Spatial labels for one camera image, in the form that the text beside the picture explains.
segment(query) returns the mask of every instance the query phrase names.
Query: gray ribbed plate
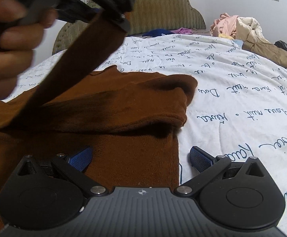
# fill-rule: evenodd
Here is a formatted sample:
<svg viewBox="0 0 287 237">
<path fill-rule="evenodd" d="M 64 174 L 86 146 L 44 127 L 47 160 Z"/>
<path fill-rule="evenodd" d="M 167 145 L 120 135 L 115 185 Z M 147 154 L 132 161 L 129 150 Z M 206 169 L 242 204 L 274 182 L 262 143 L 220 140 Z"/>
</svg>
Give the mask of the gray ribbed plate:
<svg viewBox="0 0 287 237">
<path fill-rule="evenodd" d="M 242 233 L 224 229 L 207 219 L 193 199 L 180 198 L 168 188 L 116 187 L 91 198 L 84 211 L 69 223 L 49 230 L 28 231 L 6 226 L 0 237 L 169 237 L 206 236 L 284 237 L 277 228 Z"/>
</svg>

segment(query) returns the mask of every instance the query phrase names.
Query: white bedsheet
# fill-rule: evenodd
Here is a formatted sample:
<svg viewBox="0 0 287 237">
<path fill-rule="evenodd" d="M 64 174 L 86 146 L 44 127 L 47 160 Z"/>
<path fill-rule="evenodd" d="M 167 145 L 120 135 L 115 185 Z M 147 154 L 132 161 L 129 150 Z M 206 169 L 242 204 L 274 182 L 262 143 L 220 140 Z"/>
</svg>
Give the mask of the white bedsheet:
<svg viewBox="0 0 287 237">
<path fill-rule="evenodd" d="M 7 100 L 40 83 L 62 53 L 24 73 Z M 285 196 L 279 228 L 287 234 L 286 69 L 231 40 L 176 34 L 126 38 L 98 70 L 114 64 L 121 72 L 195 77 L 197 90 L 178 134 L 180 183 L 195 175 L 188 159 L 193 145 L 213 156 L 227 154 L 233 161 L 257 156 Z"/>
</svg>

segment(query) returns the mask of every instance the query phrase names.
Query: pink fabric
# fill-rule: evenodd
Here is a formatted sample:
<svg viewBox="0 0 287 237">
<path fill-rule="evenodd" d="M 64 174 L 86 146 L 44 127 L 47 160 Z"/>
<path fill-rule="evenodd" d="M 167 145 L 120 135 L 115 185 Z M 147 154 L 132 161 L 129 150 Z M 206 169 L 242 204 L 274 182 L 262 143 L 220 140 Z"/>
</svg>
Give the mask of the pink fabric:
<svg viewBox="0 0 287 237">
<path fill-rule="evenodd" d="M 214 20 L 213 25 L 211 25 L 211 35 L 217 37 L 219 34 L 225 34 L 235 38 L 238 17 L 238 15 L 229 16 L 227 13 L 220 14 L 220 18 Z"/>
<path fill-rule="evenodd" d="M 188 29 L 188 28 L 179 28 L 177 30 L 173 30 L 171 31 L 173 32 L 174 34 L 185 34 L 185 35 L 192 35 L 192 30 L 191 29 Z"/>
</svg>

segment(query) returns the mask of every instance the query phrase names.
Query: upholstered headboard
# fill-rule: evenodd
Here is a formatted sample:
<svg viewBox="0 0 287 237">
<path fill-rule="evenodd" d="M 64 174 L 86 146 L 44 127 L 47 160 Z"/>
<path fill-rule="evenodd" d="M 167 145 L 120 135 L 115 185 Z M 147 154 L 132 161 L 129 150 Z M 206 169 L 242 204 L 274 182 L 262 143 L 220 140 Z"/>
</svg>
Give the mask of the upholstered headboard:
<svg viewBox="0 0 287 237">
<path fill-rule="evenodd" d="M 130 14 L 130 25 L 130 35 L 157 28 L 206 28 L 202 15 L 192 8 L 189 0 L 136 0 Z M 86 26 L 87 24 L 81 21 L 66 23 L 56 38 L 52 54 L 67 49 Z"/>
</svg>

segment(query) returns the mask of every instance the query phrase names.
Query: brown sweater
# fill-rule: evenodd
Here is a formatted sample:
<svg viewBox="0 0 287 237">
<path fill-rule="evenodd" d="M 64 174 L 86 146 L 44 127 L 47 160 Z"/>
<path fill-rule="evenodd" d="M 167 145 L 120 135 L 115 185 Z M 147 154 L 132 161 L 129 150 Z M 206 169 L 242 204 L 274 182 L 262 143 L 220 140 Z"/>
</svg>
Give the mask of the brown sweater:
<svg viewBox="0 0 287 237">
<path fill-rule="evenodd" d="M 83 60 L 76 58 L 78 67 Z M 174 188 L 179 163 L 176 130 L 186 122 L 196 85 L 188 75 L 120 73 L 111 66 L 47 103 L 52 95 L 46 98 L 43 92 L 36 99 L 41 104 L 32 102 L 40 86 L 0 102 L 0 190 L 24 155 L 50 159 L 83 145 L 93 146 L 85 174 L 110 189 Z"/>
</svg>

